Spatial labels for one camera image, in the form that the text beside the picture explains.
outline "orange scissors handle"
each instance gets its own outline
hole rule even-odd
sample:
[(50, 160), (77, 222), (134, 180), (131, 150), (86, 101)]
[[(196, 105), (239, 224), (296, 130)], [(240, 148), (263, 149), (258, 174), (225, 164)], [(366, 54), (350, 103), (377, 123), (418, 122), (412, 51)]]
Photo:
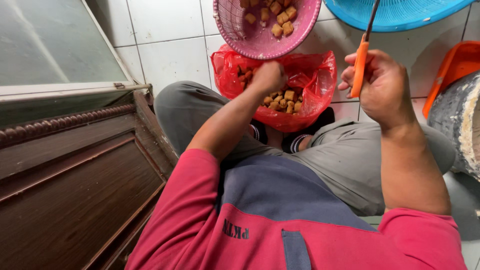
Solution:
[(367, 61), (369, 42), (365, 41), (365, 34), (363, 34), (360, 42), (360, 46), (357, 50), (357, 58), (355, 60), (355, 76), (353, 78), (353, 87), (351, 91), (352, 98), (358, 98), (360, 96), (360, 90), (363, 84), (363, 73), (365, 72), (365, 62)]

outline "orange dustpan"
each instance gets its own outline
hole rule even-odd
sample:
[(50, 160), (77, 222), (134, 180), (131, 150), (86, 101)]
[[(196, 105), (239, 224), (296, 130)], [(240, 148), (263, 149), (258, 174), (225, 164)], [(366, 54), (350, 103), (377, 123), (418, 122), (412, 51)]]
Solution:
[(423, 106), (423, 116), (428, 117), (433, 101), (445, 87), (477, 70), (480, 70), (480, 41), (463, 41), (451, 48), (445, 55), (437, 78), (430, 89), (427, 101)]

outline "pink plastic basket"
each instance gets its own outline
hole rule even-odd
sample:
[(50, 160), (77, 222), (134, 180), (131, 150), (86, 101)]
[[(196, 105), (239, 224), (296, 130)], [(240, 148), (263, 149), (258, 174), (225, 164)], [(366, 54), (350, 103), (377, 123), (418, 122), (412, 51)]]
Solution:
[[(216, 25), (227, 44), (239, 54), (253, 59), (273, 59), (294, 50), (307, 37), (317, 21), (322, 0), (293, 0), (297, 17), (292, 20), (293, 33), (289, 36), (275, 37), (272, 26), (276, 16), (270, 12), (266, 26), (260, 25), (260, 9), (266, 6), (263, 0), (255, 7), (240, 7), (240, 0), (213, 0)], [(245, 15), (252, 13), (257, 20), (252, 25)]]

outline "gray pants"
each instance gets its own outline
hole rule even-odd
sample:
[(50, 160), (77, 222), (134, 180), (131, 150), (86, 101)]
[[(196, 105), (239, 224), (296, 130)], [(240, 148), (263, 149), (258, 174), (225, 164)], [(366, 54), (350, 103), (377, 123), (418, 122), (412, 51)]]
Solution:
[[(185, 151), (203, 123), (229, 100), (194, 82), (167, 86), (155, 98), (160, 126), (178, 155)], [(442, 174), (455, 160), (455, 149), (439, 131), (422, 126)], [(287, 154), (245, 133), (226, 160), (252, 155), (282, 156), (314, 171), (350, 208), (361, 216), (382, 215), (385, 209), (380, 181), (380, 126), (341, 119), (318, 130), (304, 151)]]

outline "white tile floor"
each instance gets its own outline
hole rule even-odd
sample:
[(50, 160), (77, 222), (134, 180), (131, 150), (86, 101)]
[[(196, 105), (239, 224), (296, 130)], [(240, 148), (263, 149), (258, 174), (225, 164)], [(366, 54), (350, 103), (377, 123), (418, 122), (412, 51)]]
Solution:
[[(93, 13), (139, 82), (152, 83), (157, 94), (165, 86), (180, 80), (192, 80), (217, 91), (210, 56), (222, 44), (213, 19), (213, 0), (87, 0)], [(480, 3), (431, 25), (398, 33), (373, 33), (371, 48), (382, 49), (402, 62), (410, 75), (410, 90), (415, 113), (421, 114), (445, 53), (462, 40), (480, 40)], [(322, 53), (332, 50), (338, 77), (347, 67), (343, 58), (355, 52), (362, 31), (354, 29), (324, 6), (317, 23), (297, 53)], [(331, 107), (336, 119), (351, 117), (372, 121), (358, 100), (346, 102), (345, 93), (335, 91)], [(468, 243), (466, 246), (480, 243)], [(476, 268), (480, 252), (464, 252), (468, 269)]]

